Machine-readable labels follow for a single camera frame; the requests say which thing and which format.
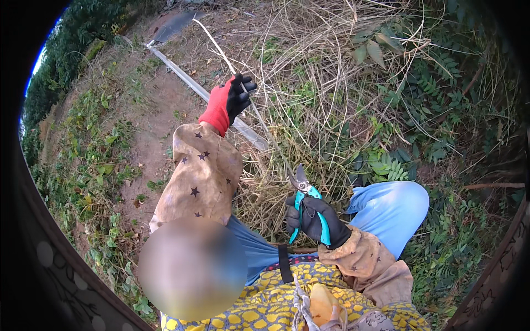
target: glove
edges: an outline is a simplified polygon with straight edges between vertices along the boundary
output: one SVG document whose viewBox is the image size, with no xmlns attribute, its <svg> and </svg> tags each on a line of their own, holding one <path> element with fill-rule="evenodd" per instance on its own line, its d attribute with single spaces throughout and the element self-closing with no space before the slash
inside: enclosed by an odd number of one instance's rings
<svg viewBox="0 0 530 331">
<path fill-rule="evenodd" d="M 295 228 L 300 227 L 300 212 L 294 207 L 295 200 L 296 195 L 289 196 L 285 200 L 285 204 L 287 205 L 285 219 L 287 220 L 287 231 L 290 235 L 294 232 Z M 328 249 L 336 249 L 342 246 L 351 236 L 351 230 L 337 217 L 333 207 L 324 200 L 306 196 L 303 198 L 300 208 L 302 208 L 302 227 L 300 230 L 309 238 L 319 243 L 321 243 L 322 225 L 317 212 L 321 213 L 326 221 L 328 221 L 330 228 L 330 245 L 326 245 Z"/>
<path fill-rule="evenodd" d="M 224 137 L 228 127 L 234 124 L 236 116 L 250 105 L 250 95 L 243 91 L 240 83 L 243 83 L 247 91 L 251 91 L 258 87 L 251 80 L 250 76 L 235 74 L 226 84 L 214 87 L 206 111 L 199 117 L 199 123 L 210 123 Z"/>
</svg>

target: teal pruning shears handle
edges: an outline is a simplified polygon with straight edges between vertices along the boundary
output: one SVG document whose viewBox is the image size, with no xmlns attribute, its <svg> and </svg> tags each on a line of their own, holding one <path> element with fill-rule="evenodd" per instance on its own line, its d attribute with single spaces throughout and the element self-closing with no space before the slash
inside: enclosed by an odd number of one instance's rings
<svg viewBox="0 0 530 331">
<path fill-rule="evenodd" d="M 314 198 L 322 199 L 322 195 L 320 194 L 320 192 L 313 186 L 311 186 L 311 188 L 309 189 L 307 194 L 309 196 L 314 197 Z M 296 192 L 295 208 L 296 208 L 296 210 L 298 210 L 300 212 L 300 217 L 299 217 L 300 226 L 295 228 L 295 230 L 294 230 L 294 232 L 291 235 L 291 238 L 289 240 L 289 244 L 293 243 L 295 238 L 298 236 L 298 231 L 300 230 L 300 227 L 302 226 L 302 210 L 300 209 L 300 203 L 302 202 L 302 199 L 304 197 L 305 197 L 305 194 L 303 192 L 301 192 L 301 191 Z M 317 214 L 319 215 L 320 224 L 322 225 L 322 234 L 320 235 L 320 242 L 325 244 L 325 245 L 331 245 L 331 242 L 330 242 L 330 228 L 328 226 L 328 222 L 326 221 L 324 216 L 322 216 L 322 214 L 320 214 L 319 212 L 317 212 Z"/>
</svg>

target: pruning shears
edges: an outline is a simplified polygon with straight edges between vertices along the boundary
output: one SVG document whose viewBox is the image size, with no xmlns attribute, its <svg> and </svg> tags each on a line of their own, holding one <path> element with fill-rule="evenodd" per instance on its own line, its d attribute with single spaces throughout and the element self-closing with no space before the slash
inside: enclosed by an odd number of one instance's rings
<svg viewBox="0 0 530 331">
<path fill-rule="evenodd" d="M 295 228 L 293 234 L 291 235 L 291 238 L 289 240 L 289 244 L 292 244 L 293 241 L 298 236 L 298 231 L 302 227 L 302 209 L 300 208 L 300 204 L 302 200 L 305 198 L 305 195 L 312 196 L 316 199 L 322 199 L 322 195 L 320 192 L 309 183 L 307 180 L 307 177 L 304 173 L 304 168 L 302 167 L 302 164 L 300 164 L 296 170 L 296 179 L 294 179 L 293 176 L 289 175 L 289 180 L 291 181 L 291 184 L 298 189 L 298 192 L 296 192 L 296 200 L 295 200 L 295 208 L 300 212 L 300 217 L 298 218 L 300 221 L 300 226 Z M 328 222 L 320 214 L 317 212 L 320 218 L 320 223 L 322 224 L 322 235 L 320 236 L 320 242 L 325 245 L 331 245 L 330 243 L 330 228 L 328 226 Z"/>
</svg>

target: red glove cuff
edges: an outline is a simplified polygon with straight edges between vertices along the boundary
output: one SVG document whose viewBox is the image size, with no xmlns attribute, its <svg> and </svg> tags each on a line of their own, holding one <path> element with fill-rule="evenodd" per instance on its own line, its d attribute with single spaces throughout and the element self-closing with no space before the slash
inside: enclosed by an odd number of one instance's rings
<svg viewBox="0 0 530 331">
<path fill-rule="evenodd" d="M 232 81 L 235 76 L 232 76 L 226 85 L 223 87 L 216 86 L 211 90 L 210 101 L 206 107 L 206 111 L 199 117 L 200 122 L 208 122 L 219 130 L 221 137 L 225 136 L 226 130 L 230 126 L 230 119 L 228 118 L 228 111 L 226 110 L 226 103 L 228 101 L 228 92 L 232 86 Z"/>
</svg>

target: red and black glove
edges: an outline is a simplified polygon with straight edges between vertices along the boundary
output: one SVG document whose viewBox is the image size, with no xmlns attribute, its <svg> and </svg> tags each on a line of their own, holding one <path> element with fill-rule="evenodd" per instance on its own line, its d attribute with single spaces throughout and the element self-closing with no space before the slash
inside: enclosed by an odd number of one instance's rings
<svg viewBox="0 0 530 331">
<path fill-rule="evenodd" d="M 258 86 L 251 80 L 250 76 L 235 74 L 226 84 L 214 87 L 206 111 L 199 117 L 199 123 L 210 123 L 224 137 L 236 116 L 250 105 L 250 95 L 243 91 L 241 83 L 247 91 L 252 91 Z"/>
</svg>

